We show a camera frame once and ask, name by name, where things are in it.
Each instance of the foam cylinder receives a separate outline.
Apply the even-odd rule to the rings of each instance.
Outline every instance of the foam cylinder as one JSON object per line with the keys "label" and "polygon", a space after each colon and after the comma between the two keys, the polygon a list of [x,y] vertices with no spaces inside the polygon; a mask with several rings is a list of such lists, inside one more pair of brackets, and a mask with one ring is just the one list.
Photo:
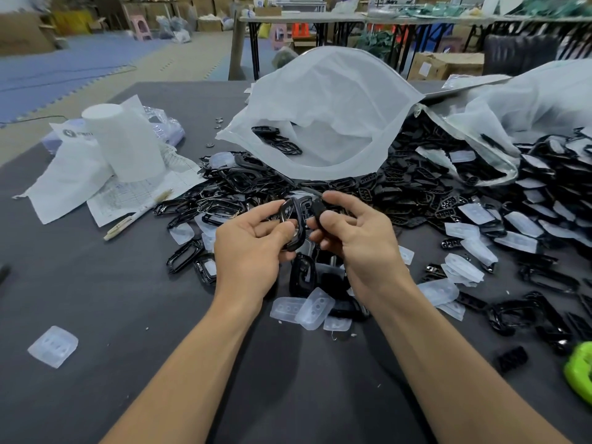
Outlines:
{"label": "foam cylinder", "polygon": [[138,182],[165,171],[159,139],[146,118],[119,104],[91,106],[82,118],[121,182]]}

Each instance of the green plastic item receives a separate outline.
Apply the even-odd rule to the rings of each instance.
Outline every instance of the green plastic item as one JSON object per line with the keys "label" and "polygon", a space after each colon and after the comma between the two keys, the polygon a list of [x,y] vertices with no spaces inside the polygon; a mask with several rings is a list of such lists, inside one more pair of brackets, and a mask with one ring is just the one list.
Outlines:
{"label": "green plastic item", "polygon": [[575,348],[563,373],[571,389],[592,405],[592,341]]}

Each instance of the floor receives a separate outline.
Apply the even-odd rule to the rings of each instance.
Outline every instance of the floor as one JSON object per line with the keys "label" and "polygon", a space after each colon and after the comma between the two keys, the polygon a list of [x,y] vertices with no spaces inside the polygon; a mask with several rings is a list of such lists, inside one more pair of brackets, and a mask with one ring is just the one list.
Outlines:
{"label": "floor", "polygon": [[[89,105],[107,102],[136,82],[204,80],[223,58],[230,55],[231,42],[232,31],[197,32],[188,44],[169,43],[138,60],[134,60],[131,63],[137,67],[135,70],[132,67],[122,68],[122,70],[134,71],[113,74],[91,81],[76,92],[70,93],[23,118],[48,115],[79,118],[81,111]],[[9,162],[37,144],[41,137],[51,131],[48,125],[49,121],[61,123],[63,118],[10,124],[0,129],[0,165]]]}

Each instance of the gray tablecloth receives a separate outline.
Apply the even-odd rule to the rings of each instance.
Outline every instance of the gray tablecloth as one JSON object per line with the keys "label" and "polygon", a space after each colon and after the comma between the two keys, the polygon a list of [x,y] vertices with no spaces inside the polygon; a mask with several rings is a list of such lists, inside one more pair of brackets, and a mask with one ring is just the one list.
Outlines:
{"label": "gray tablecloth", "polygon": [[[219,141],[212,149],[204,145],[214,139],[216,117],[228,122],[245,106],[248,85],[139,83],[114,101],[137,93],[145,105],[179,119],[187,132],[179,152],[196,160],[238,149]],[[99,229],[85,205],[41,225],[27,199],[11,196],[30,186],[49,161],[36,146],[0,168],[0,261],[13,268],[0,286],[0,442],[96,443],[200,320],[211,290],[191,269],[167,276],[165,261],[177,245],[163,218],[148,214],[109,243],[102,240],[108,227]],[[430,227],[403,232],[400,243],[416,252],[414,276],[443,261],[442,238]],[[473,289],[479,297],[506,299],[534,289],[518,280],[507,254],[495,252],[501,257],[498,273]],[[561,258],[561,271],[589,274],[589,263],[573,249],[554,255]],[[287,295],[288,270],[281,271],[279,295]],[[545,294],[560,309],[583,314],[576,300]],[[245,340],[211,442],[433,441],[374,321],[355,324],[351,332],[357,336],[334,341],[323,330],[279,324],[269,318],[269,308],[263,307]],[[591,409],[566,385],[563,360],[534,332],[505,339],[470,311],[463,322],[450,321],[488,359],[523,344],[529,366],[508,381],[573,442],[590,441]],[[79,339],[59,369],[27,353],[53,325]]]}

